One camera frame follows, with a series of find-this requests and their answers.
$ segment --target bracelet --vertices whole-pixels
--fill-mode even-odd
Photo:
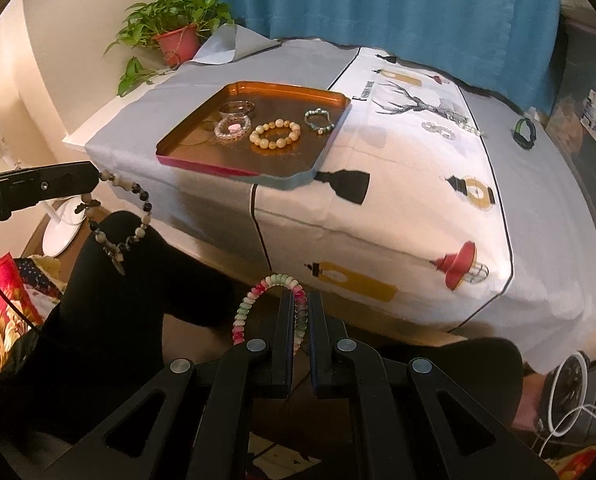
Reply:
[[[126,178],[121,178],[118,175],[111,173],[110,171],[103,170],[99,174],[99,178],[102,182],[106,182],[107,180],[111,183],[114,187],[122,187],[125,191],[131,191],[132,193],[138,195],[140,200],[144,202],[142,205],[142,210],[144,211],[144,216],[140,219],[140,226],[136,227],[134,234],[131,236],[127,236],[124,242],[120,242],[118,245],[111,243],[107,235],[104,234],[100,230],[98,222],[93,220],[93,213],[94,208],[100,206],[100,202],[98,200],[94,200],[91,197],[91,193],[85,193],[81,195],[80,199],[82,203],[79,204],[76,209],[75,213],[78,214],[81,211],[85,212],[85,216],[89,221],[89,229],[94,235],[96,241],[102,245],[103,251],[105,254],[111,258],[111,261],[114,264],[116,270],[124,276],[124,269],[122,263],[124,261],[123,252],[128,252],[131,250],[131,244],[137,244],[141,238],[144,238],[145,234],[147,234],[147,226],[151,222],[151,203],[148,202],[149,200],[149,193],[142,189],[138,184],[127,180]]]
[[[263,139],[260,137],[269,130],[273,130],[275,128],[290,128],[291,132],[288,136],[277,140]],[[266,150],[267,148],[270,150],[274,150],[276,148],[282,149],[285,146],[289,146],[289,144],[295,142],[298,139],[300,139],[300,125],[298,123],[284,121],[283,119],[276,119],[270,123],[256,126],[255,130],[249,136],[249,140],[252,142],[252,144],[261,147],[263,150]]]
[[[482,133],[480,130],[478,130],[477,128],[474,128],[473,126],[471,126],[468,123],[460,123],[460,122],[456,122],[453,121],[454,123],[456,123],[458,125],[459,128],[462,128],[465,132],[469,132],[470,134],[475,134],[478,137],[486,137],[486,135],[484,133]]]
[[[314,115],[322,115],[327,118],[327,122],[329,123],[325,127],[318,126],[317,124],[312,123],[309,118]],[[310,127],[313,131],[315,131],[318,135],[322,135],[325,133],[329,133],[331,130],[335,128],[335,124],[331,122],[331,116],[327,110],[323,110],[322,108],[316,108],[315,110],[309,110],[304,115],[304,121],[307,123],[307,126]]]
[[[529,139],[521,134],[522,124],[526,123],[529,126]],[[516,144],[520,146],[523,150],[530,150],[533,145],[536,143],[536,127],[535,124],[529,119],[528,117],[523,117],[518,121],[515,125],[515,129],[513,130],[513,140],[515,140]]]
[[[218,108],[218,113],[223,119],[226,117],[241,117],[254,111],[255,104],[251,101],[229,101]]]
[[[233,346],[245,341],[245,323],[251,307],[262,294],[273,286],[284,286],[293,293],[293,305],[295,308],[295,328],[293,333],[293,355],[298,353],[304,335],[307,331],[307,297],[304,290],[288,274],[272,274],[257,283],[250,292],[242,299],[238,307],[238,313],[233,321],[233,330],[231,331]]]
[[[427,123],[422,123],[422,127],[427,132],[430,132],[432,134],[440,134],[447,140],[455,140],[455,138],[456,138],[455,134],[449,128],[446,128],[445,126],[438,126],[437,124],[427,122]]]
[[[239,139],[251,128],[251,119],[246,115],[222,118],[213,132],[220,140]]]

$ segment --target pendant charm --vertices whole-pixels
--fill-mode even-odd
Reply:
[[[116,270],[122,275],[124,276],[124,269],[123,269],[123,264],[121,264],[120,262],[118,262],[113,255],[109,256],[111,258],[111,261],[114,263],[114,267],[116,268]]]

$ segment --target pink and green beaded bracelet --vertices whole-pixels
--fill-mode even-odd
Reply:
[[[249,310],[265,291],[273,286],[285,286],[293,292],[294,307],[295,307],[295,332],[293,336],[293,355],[298,353],[302,339],[307,331],[307,297],[304,290],[298,283],[288,274],[272,274],[261,280],[254,286],[250,292],[242,299],[242,303],[238,308],[236,319],[233,322],[233,344],[234,346],[245,341],[245,323]]]

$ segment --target screw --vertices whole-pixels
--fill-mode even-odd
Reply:
[[[267,343],[261,339],[250,339],[247,341],[247,350],[251,352],[262,352],[267,347]]]
[[[416,359],[411,367],[419,374],[427,374],[431,371],[431,362],[426,359]]]
[[[337,344],[338,350],[340,352],[353,352],[356,348],[358,348],[358,343],[356,343],[353,339],[340,339]]]
[[[184,374],[189,368],[191,368],[191,363],[186,359],[176,359],[172,362],[171,371],[175,374]]]

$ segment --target yellow beaded bracelet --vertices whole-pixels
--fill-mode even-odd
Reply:
[[[260,137],[269,130],[274,130],[275,128],[290,128],[291,132],[288,136],[277,140],[269,140]],[[263,150],[266,150],[267,148],[270,150],[274,150],[276,148],[282,149],[285,146],[289,146],[289,144],[295,142],[298,139],[300,139],[300,125],[298,123],[284,121],[282,119],[276,119],[270,123],[256,126],[255,130],[249,136],[249,140],[252,142],[252,144],[261,147]]]

